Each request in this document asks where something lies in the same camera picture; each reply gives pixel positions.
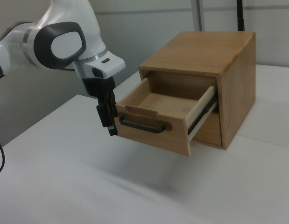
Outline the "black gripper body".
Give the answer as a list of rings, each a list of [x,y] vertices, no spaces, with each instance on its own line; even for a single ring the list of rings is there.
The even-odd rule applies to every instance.
[[[113,92],[115,81],[113,77],[105,78],[83,78],[82,79],[88,95],[104,100],[108,93]]]

